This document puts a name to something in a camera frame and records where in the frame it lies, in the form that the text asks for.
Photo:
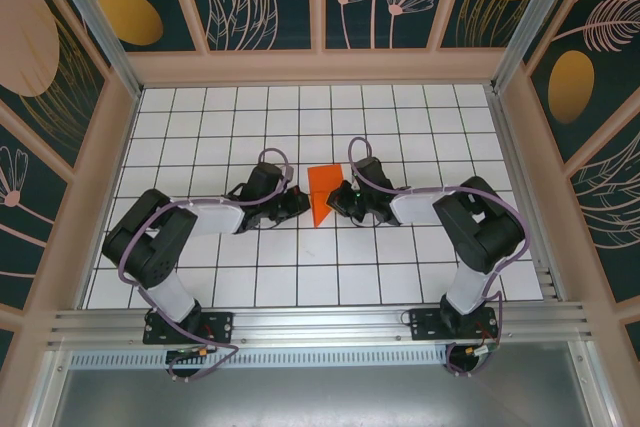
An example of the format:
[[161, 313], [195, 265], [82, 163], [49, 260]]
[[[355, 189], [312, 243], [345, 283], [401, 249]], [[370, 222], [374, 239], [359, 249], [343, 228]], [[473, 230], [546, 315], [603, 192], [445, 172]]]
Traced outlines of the grey metal sheet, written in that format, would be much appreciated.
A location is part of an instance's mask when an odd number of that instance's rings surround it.
[[561, 363], [455, 378], [443, 368], [222, 369], [193, 384], [161, 371], [70, 371], [33, 427], [612, 427]]

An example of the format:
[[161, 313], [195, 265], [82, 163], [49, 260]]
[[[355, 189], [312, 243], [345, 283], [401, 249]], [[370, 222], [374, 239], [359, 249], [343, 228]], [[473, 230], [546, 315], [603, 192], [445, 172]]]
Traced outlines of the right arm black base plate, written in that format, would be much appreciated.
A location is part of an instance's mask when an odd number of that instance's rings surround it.
[[483, 336], [496, 338], [498, 322], [491, 307], [482, 306], [469, 315], [440, 308], [409, 310], [409, 327], [414, 341], [478, 340]]

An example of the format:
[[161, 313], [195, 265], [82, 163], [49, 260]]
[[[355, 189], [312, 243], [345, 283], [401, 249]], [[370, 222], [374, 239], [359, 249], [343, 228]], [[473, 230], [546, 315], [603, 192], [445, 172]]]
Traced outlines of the aluminium mounting rail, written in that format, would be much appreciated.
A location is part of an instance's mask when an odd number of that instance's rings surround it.
[[[405, 345], [411, 341], [406, 306], [241, 308], [231, 343], [241, 347]], [[141, 348], [144, 309], [69, 310], [55, 314], [47, 333], [52, 350]], [[506, 302], [502, 340], [509, 343], [582, 341], [593, 337], [578, 302]]]

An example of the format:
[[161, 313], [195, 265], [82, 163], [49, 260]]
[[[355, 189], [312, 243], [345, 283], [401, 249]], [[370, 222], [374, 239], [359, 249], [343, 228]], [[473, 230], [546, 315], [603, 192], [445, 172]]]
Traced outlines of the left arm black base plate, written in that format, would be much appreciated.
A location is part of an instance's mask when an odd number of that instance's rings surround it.
[[[144, 316], [144, 321], [142, 343], [145, 345], [197, 344], [197, 341], [173, 329], [158, 313], [148, 311]], [[229, 344], [232, 328], [233, 314], [231, 312], [205, 313], [201, 317], [195, 335], [221, 344]]]

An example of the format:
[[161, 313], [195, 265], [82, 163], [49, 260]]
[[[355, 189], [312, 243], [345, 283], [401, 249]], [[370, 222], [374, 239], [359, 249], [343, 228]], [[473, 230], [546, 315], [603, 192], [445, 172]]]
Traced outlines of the orange square paper sheet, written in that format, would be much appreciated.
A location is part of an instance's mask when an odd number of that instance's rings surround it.
[[331, 212], [327, 204], [329, 195], [338, 189], [343, 180], [342, 167], [339, 164], [313, 166], [307, 170], [313, 225], [318, 228]]

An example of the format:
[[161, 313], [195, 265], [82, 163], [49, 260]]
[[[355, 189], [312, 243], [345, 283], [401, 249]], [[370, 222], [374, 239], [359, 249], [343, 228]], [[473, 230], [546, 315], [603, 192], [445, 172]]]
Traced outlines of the small circuit board with connector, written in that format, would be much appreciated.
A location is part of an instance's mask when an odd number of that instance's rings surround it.
[[202, 363], [202, 358], [207, 357], [211, 350], [206, 346], [168, 350], [165, 363]]
[[500, 344], [497, 342], [470, 345], [463, 348], [463, 354], [465, 356], [482, 357], [494, 352], [499, 346]]

